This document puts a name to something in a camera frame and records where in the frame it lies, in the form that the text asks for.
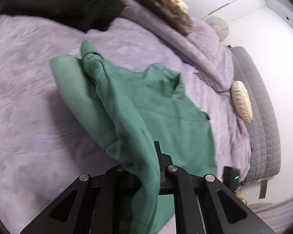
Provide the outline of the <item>green button-up shirt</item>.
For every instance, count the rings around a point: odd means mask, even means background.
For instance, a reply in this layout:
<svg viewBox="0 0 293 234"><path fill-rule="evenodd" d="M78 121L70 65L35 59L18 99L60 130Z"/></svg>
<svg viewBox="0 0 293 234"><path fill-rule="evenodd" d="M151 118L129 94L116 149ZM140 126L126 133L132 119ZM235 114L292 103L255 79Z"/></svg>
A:
<svg viewBox="0 0 293 234"><path fill-rule="evenodd" d="M90 42L81 56L54 57L53 77L77 120L142 186L131 202L123 233L158 233L174 214L173 197L160 195L154 142L188 173L216 174L210 121L187 97L181 74L160 64L145 71L113 65Z"/></svg>

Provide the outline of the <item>black device with green light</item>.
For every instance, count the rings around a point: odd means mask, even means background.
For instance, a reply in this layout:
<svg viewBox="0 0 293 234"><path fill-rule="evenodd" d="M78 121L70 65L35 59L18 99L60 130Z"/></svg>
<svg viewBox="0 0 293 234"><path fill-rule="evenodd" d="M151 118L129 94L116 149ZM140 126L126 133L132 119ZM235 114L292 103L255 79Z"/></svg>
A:
<svg viewBox="0 0 293 234"><path fill-rule="evenodd" d="M233 193L238 189L240 171L236 168L225 166L223 169L223 184Z"/></svg>

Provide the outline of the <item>lilac plush bed blanket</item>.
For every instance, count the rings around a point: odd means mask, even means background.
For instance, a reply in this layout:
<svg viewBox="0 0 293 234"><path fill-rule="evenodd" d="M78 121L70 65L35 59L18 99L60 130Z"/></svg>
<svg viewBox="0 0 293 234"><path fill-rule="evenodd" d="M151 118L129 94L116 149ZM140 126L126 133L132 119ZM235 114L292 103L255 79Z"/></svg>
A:
<svg viewBox="0 0 293 234"><path fill-rule="evenodd" d="M212 119L218 169L236 166L246 178L251 145L231 98L232 52L206 22L193 18L193 27L183 36L130 0L105 32L0 15L0 220L9 232L20 233L78 174L114 164L64 103L49 66L57 55L76 56L84 40L117 66L180 72L188 97Z"/></svg>

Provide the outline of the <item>beige pillow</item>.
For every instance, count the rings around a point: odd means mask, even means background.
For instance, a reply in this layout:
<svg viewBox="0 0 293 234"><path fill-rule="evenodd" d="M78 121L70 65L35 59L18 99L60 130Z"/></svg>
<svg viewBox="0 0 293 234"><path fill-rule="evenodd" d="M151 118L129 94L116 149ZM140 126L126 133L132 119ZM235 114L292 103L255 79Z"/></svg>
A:
<svg viewBox="0 0 293 234"><path fill-rule="evenodd" d="M238 116L246 123L252 122L252 106L247 88L242 81L235 81L231 86L231 98Z"/></svg>

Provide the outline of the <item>grey quilted headboard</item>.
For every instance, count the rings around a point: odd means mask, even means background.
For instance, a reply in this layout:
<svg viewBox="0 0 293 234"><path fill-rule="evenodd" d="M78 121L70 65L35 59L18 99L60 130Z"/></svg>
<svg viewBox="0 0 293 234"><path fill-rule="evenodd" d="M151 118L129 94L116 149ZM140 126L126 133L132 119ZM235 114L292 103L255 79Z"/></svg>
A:
<svg viewBox="0 0 293 234"><path fill-rule="evenodd" d="M248 90L253 118L248 123L251 158L250 169L242 185L260 184L259 199L266 197L268 180L281 167L280 134L274 108L265 83L251 56L243 47L229 47L232 52L235 81Z"/></svg>

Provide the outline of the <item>round floral cushion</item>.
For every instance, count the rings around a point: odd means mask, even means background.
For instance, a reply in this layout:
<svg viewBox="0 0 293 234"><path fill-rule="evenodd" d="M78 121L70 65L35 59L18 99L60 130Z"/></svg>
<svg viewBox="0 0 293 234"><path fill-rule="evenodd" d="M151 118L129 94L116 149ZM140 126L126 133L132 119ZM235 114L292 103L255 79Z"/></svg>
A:
<svg viewBox="0 0 293 234"><path fill-rule="evenodd" d="M214 29L221 42L228 37L230 29L225 19L218 16L210 16L205 22Z"/></svg>

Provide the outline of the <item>black garment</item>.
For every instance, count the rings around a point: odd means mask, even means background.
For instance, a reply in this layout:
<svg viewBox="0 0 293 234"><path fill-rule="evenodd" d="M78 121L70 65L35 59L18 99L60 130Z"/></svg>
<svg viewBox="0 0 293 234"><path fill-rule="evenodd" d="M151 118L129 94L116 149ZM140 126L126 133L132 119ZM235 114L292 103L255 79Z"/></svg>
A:
<svg viewBox="0 0 293 234"><path fill-rule="evenodd" d="M37 16L87 32L106 31L123 9L121 0L8 0L1 14Z"/></svg>

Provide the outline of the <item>brown fur garment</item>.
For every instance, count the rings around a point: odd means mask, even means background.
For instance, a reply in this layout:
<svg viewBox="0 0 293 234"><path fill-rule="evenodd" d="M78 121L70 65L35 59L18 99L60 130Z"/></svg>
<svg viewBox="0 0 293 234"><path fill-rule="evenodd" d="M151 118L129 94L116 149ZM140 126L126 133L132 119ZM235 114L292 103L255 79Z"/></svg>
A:
<svg viewBox="0 0 293 234"><path fill-rule="evenodd" d="M188 6L182 0L134 0L151 10L181 34L193 31L193 22L187 14Z"/></svg>

